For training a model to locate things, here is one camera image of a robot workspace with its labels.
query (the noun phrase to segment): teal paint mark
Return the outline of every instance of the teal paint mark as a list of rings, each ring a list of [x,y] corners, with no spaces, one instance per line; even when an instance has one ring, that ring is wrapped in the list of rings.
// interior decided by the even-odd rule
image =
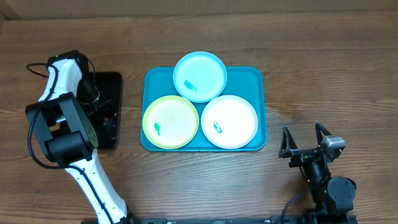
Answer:
[[[157,131],[157,135],[160,136],[160,125],[158,123],[155,123],[155,130]]]
[[[221,130],[220,126],[218,125],[218,123],[215,121],[214,122],[214,128],[216,129],[216,131],[221,134],[223,131]]]
[[[189,90],[195,90],[198,91],[188,80],[184,82],[184,85],[189,89]]]

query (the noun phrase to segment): yellow plate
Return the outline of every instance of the yellow plate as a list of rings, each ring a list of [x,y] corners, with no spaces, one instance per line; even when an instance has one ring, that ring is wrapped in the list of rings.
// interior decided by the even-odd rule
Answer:
[[[181,96],[163,96],[152,102],[142,119],[145,136],[162,149],[177,149],[190,142],[199,127],[194,105]]]

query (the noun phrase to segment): blue tray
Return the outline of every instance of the blue tray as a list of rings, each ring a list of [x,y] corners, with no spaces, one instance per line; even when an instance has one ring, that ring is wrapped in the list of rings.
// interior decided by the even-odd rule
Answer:
[[[167,96],[177,95],[179,93],[174,88],[173,83],[174,67],[157,67],[151,69],[144,80],[144,96],[142,99],[142,117],[147,107],[156,99]],[[264,147],[267,142],[267,123],[266,123],[266,102],[264,98],[264,85],[262,75],[254,67],[226,67],[228,78],[226,86],[221,95],[235,95],[247,100],[256,110],[259,120],[257,133],[249,144],[239,149],[222,149],[213,145],[201,129],[195,137],[179,149],[161,149],[153,145],[145,136],[141,125],[141,143],[154,152],[239,152],[239,151],[257,151]],[[198,111],[199,119],[207,103],[193,103]]]

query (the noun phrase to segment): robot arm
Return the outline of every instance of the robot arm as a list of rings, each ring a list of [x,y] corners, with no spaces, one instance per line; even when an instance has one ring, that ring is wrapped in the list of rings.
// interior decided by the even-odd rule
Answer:
[[[33,127],[36,138],[50,162],[67,167],[92,204],[99,224],[132,223],[124,200],[113,189],[97,154],[98,137],[81,105],[97,108],[99,92],[89,78],[87,58],[78,51],[49,58],[49,80],[38,103],[27,106],[29,122],[44,103]],[[49,127],[60,123],[54,131]]]

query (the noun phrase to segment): tabletop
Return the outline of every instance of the tabletop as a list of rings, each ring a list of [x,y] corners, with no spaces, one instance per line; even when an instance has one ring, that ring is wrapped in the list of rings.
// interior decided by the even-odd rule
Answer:
[[[139,218],[269,217],[306,183],[279,159],[282,127],[299,149],[316,146],[315,123],[346,141],[332,175],[357,186],[360,223],[398,218],[398,11],[6,21],[0,34],[0,223],[79,223],[95,213],[64,170],[27,150],[24,110],[46,79],[25,65],[77,49],[97,71],[123,76],[120,142],[101,163]],[[268,142],[257,152],[149,152],[140,142],[144,77],[197,50],[264,80]],[[33,147],[45,161],[37,142]],[[307,196],[289,214],[311,207]]]

